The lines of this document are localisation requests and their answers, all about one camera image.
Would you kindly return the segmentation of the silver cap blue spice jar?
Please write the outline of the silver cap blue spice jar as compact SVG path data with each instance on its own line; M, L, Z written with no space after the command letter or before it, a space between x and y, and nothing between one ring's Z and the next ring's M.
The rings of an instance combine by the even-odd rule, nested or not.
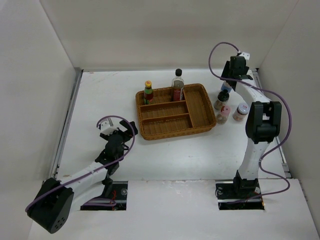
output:
M232 91L232 87L226 81L223 81L220 90L222 92L227 91L228 93L230 93Z

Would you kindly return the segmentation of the black cap pepper grinder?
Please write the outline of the black cap pepper grinder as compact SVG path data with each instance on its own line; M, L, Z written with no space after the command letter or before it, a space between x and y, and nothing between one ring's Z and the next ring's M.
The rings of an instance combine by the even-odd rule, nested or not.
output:
M221 108L228 102L229 98L230 94L227 89L220 91L217 95L215 103L213 104L213 107L220 111Z

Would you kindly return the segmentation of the yellow cap red sauce bottle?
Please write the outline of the yellow cap red sauce bottle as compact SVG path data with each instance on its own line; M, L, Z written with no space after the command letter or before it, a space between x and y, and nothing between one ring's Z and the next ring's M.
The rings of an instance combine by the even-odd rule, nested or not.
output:
M153 103L154 99L154 92L152 89L152 82L147 80L144 84L144 93L143 93L143 100L145 105L149 105Z

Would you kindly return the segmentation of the pink cap spice jar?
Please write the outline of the pink cap spice jar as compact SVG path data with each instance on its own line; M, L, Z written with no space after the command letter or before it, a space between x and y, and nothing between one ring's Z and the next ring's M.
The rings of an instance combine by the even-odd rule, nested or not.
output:
M216 116L216 122L221 125L225 124L228 120L230 112L231 108L228 105L222 106L219 113Z

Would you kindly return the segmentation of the black cap clear sauce bottle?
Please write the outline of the black cap clear sauce bottle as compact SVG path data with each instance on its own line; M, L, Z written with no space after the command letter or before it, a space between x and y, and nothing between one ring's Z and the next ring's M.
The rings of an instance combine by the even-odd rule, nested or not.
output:
M172 80L172 101L177 102L183 99L184 80L182 79L183 71L180 68L175 70L175 77Z

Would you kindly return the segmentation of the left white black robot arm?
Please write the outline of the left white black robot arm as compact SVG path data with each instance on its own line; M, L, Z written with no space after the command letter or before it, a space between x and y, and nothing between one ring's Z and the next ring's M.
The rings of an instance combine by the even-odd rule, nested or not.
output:
M135 142L138 129L134 121L120 119L125 129L114 127L111 116L103 117L96 127L106 145L98 157L79 172L55 179L45 180L33 202L25 209L29 218L50 234L59 231L69 214L82 209L112 209L116 198L112 195L111 176L118 170L120 162L131 151L127 142Z

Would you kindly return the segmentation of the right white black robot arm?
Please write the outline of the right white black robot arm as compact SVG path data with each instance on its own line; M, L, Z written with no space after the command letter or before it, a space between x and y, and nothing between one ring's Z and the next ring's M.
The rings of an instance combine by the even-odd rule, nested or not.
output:
M244 200L255 195L258 187L259 162L269 144L280 133L282 104L271 101L249 81L249 67L243 56L231 56L224 66L221 77L249 105L245 125L248 138L243 161L236 171L233 183L217 184L222 199Z

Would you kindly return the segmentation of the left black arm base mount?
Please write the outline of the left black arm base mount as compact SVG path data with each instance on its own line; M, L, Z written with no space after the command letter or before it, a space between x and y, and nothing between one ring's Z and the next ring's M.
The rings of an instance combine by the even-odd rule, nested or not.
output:
M125 211L127 209L128 181L108 181L102 194L80 207L81 211Z

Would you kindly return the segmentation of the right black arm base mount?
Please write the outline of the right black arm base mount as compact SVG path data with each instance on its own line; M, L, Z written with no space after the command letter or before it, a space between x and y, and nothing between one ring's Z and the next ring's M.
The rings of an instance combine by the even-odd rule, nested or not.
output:
M215 187L215 196L221 211L265 209L261 196L249 199L261 194L259 183L253 188L237 189L232 181L217 181Z

